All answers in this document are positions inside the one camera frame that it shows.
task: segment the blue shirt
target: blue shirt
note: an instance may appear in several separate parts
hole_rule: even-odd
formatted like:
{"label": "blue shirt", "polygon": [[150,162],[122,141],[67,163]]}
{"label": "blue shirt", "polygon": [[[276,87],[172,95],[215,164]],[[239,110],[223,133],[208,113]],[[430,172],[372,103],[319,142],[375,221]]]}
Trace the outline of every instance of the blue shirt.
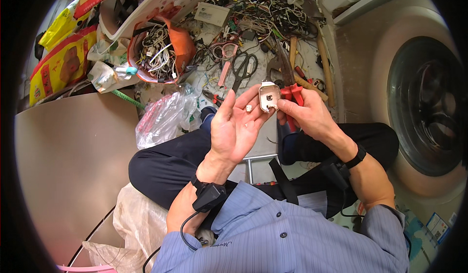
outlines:
{"label": "blue shirt", "polygon": [[[323,201],[315,206],[320,210]],[[171,232],[162,242],[152,273],[407,272],[403,221],[402,213],[377,205],[367,212],[358,234],[320,212],[273,200],[240,182],[212,224],[219,235],[216,243],[202,248],[196,238],[185,234],[199,248],[193,252],[179,232]]]}

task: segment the washing machine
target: washing machine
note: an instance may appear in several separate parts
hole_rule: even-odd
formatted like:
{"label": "washing machine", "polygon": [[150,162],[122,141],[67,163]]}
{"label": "washing machine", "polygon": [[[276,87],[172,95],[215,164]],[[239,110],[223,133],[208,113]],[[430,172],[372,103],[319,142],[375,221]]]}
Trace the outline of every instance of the washing machine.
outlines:
{"label": "washing machine", "polygon": [[346,122],[383,122],[400,148],[395,194],[423,222],[457,213],[467,171],[467,82],[431,0],[392,0],[336,29]]}

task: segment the dark pants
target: dark pants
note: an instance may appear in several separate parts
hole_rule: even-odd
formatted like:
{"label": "dark pants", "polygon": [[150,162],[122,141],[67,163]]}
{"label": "dark pants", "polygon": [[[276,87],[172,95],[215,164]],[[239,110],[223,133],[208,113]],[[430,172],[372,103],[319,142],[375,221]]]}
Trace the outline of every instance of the dark pants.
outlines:
{"label": "dark pants", "polygon": [[[398,138],[395,132],[382,123],[338,124],[356,143],[361,144],[385,170],[393,164],[398,153]],[[138,151],[130,161],[128,173],[132,185],[149,199],[169,209],[179,191],[195,174],[198,165],[211,148],[211,136],[204,130],[195,130],[176,139]],[[322,162],[333,153],[328,147],[301,132],[296,139],[296,161]],[[297,179],[291,180],[297,195],[327,191],[327,215],[338,213],[343,204],[342,191],[320,172],[317,166]],[[237,183],[225,184],[229,195]],[[279,185],[255,185],[277,200],[285,196]],[[357,200],[351,187],[346,190],[345,207]],[[222,203],[212,209],[202,224],[210,229]]]}

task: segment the wrist strap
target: wrist strap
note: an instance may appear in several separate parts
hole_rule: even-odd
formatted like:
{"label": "wrist strap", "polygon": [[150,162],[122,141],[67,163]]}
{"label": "wrist strap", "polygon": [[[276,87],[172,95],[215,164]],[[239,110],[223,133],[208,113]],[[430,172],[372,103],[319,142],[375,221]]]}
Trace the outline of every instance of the wrist strap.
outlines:
{"label": "wrist strap", "polygon": [[190,183],[192,183],[192,185],[196,188],[196,191],[198,193],[200,193],[201,190],[205,187],[203,183],[198,180],[198,178],[196,177],[196,174],[193,175],[192,179],[190,180]]}
{"label": "wrist strap", "polygon": [[344,165],[346,165],[346,167],[348,169],[351,169],[351,168],[355,167],[356,165],[358,165],[364,159],[366,154],[367,153],[366,153],[366,150],[364,149],[364,147],[362,147],[360,144],[358,144],[358,153],[356,154],[354,159],[348,161]]}

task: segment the left hand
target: left hand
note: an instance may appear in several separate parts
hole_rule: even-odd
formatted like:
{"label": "left hand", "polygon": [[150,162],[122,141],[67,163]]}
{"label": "left hand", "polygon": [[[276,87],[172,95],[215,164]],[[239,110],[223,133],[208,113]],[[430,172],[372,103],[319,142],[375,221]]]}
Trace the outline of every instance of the left hand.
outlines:
{"label": "left hand", "polygon": [[[275,113],[273,108],[269,113],[260,108],[259,88],[260,84],[252,86],[237,100],[234,91],[229,90],[211,122],[211,150],[198,167],[204,170],[203,174],[197,170],[199,180],[224,184],[234,167],[254,146],[260,128]],[[252,106],[250,113],[245,110],[247,105]],[[204,169],[205,165],[214,172]]]}

